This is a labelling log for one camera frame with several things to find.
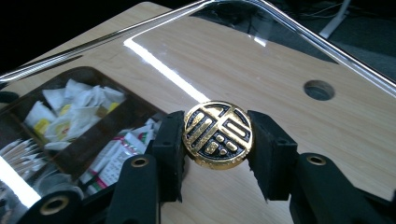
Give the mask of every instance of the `round hole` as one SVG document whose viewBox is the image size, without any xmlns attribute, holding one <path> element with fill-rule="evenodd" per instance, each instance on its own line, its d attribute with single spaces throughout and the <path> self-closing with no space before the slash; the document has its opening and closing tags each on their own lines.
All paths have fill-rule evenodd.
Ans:
<svg viewBox="0 0 396 224">
<path fill-rule="evenodd" d="M 48 199 L 40 208 L 40 213 L 43 216 L 49 216 L 58 213 L 62 209 L 66 208 L 69 204 L 69 199 L 64 196 L 56 196 Z"/>
<path fill-rule="evenodd" d="M 320 80 L 306 82 L 304 91 L 309 97 L 319 101 L 331 100 L 335 95 L 334 88 L 329 83 Z"/>
<path fill-rule="evenodd" d="M 323 160 L 321 157 L 318 156 L 310 156 L 306 158 L 309 162 L 311 162 L 314 165 L 324 165 L 326 164 L 326 161 Z"/>
<path fill-rule="evenodd" d="M 149 160 L 146 158 L 137 158 L 132 161 L 133 167 L 143 167 L 147 164 L 149 164 Z"/>
</svg>

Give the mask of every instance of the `screw hole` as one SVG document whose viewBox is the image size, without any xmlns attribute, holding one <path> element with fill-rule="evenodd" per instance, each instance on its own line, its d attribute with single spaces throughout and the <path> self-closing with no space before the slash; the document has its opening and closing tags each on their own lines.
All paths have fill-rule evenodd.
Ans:
<svg viewBox="0 0 396 224">
<path fill-rule="evenodd" d="M 149 160 L 146 158 L 137 158 L 137 159 L 134 159 L 131 162 L 131 164 L 133 167 L 143 167 L 143 166 L 149 164 Z"/>
<path fill-rule="evenodd" d="M 69 199 L 64 196 L 56 196 L 48 199 L 40 208 L 40 213 L 43 216 L 49 216 L 60 212 L 69 204 Z"/>
<path fill-rule="evenodd" d="M 314 165 L 324 165 L 326 164 L 326 161 L 323 160 L 321 157 L 318 156 L 310 156 L 306 158 L 309 162 L 311 162 Z"/>
</svg>

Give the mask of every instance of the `light wood surface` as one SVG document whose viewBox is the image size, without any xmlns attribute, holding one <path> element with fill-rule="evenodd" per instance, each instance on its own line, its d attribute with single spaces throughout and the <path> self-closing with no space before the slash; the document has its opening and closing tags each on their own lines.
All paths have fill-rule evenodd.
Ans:
<svg viewBox="0 0 396 224">
<path fill-rule="evenodd" d="M 167 10 L 139 4 L 50 53 Z M 396 188 L 395 99 L 363 77 L 276 43 L 263 47 L 252 36 L 193 17 L 127 39 L 8 89 L 26 93 L 64 70 L 89 65 L 170 113 L 198 104 L 190 89 L 183 90 L 187 83 L 210 100 L 268 114 L 299 144 L 299 152 L 327 156 L 355 186 L 391 198 Z M 309 98 L 303 86 L 313 79 L 331 84 L 334 98 Z M 292 222 L 288 202 L 263 199 L 246 161 L 227 171 L 191 162 L 182 195 L 183 203 L 163 206 L 163 223 Z"/>
</svg>

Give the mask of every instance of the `chrome edge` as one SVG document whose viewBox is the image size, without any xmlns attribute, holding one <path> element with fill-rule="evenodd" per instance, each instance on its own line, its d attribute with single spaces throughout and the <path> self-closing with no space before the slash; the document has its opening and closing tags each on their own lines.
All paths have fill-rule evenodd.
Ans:
<svg viewBox="0 0 396 224">
<path fill-rule="evenodd" d="M 382 91 L 390 94 L 396 98 L 396 81 L 391 78 L 376 72 L 373 68 L 367 64 L 359 61 L 353 56 L 347 54 L 341 49 L 337 48 L 320 35 L 316 35 L 307 28 L 303 27 L 300 23 L 289 17 L 286 13 L 280 9 L 268 3 L 264 0 L 242 0 L 244 2 L 253 4 L 257 7 L 267 11 L 274 19 L 280 24 L 288 27 L 290 30 L 298 34 L 300 37 L 317 47 L 322 52 L 326 53 L 332 59 L 338 63 L 343 64 L 354 72 L 358 73 L 368 81 L 372 82 Z"/>
<path fill-rule="evenodd" d="M 142 34 L 142 33 L 146 32 L 147 30 L 149 30 L 148 23 L 150 23 L 150 22 L 154 22 L 154 27 L 157 27 L 162 24 L 174 21 L 174 20 L 196 10 L 197 8 L 204 7 L 205 5 L 210 4 L 212 2 L 214 2 L 214 0 L 197 1 L 193 4 L 181 7 L 179 9 L 171 10 L 171 11 L 163 13 L 162 15 L 159 15 L 157 17 L 148 19 L 146 21 L 139 22 L 138 24 L 129 26 L 127 28 L 124 28 L 124 29 L 114 32 L 112 34 L 99 37 L 99 38 L 94 39 L 90 42 L 87 42 L 85 44 L 74 47 L 72 49 L 62 51 L 58 54 L 54 54 L 52 56 L 41 59 L 39 61 L 36 61 L 33 63 L 28 63 L 26 65 L 23 65 L 19 68 L 9 71 L 9 72 L 5 72 L 4 74 L 0 74 L 0 90 L 12 82 L 21 80 L 26 77 L 36 75 L 46 69 L 61 65 L 64 62 L 66 62 L 67 60 L 72 60 L 73 58 L 81 57 L 82 56 L 81 53 L 83 53 L 84 51 L 101 46 L 101 45 L 103 45 L 107 42 L 110 42 L 114 39 L 117 39 L 121 36 L 129 35 L 129 34 L 133 34 L 133 33 L 136 33 L 136 35 Z"/>
</svg>

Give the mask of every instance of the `gold coin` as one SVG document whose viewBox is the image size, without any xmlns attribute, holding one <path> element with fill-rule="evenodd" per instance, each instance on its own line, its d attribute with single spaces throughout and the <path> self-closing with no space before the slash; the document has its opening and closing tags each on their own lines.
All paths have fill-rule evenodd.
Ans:
<svg viewBox="0 0 396 224">
<path fill-rule="evenodd" d="M 183 143 L 198 164 L 215 170 L 233 168 L 252 148 L 250 119 L 227 102 L 199 104 L 184 118 Z"/>
</svg>

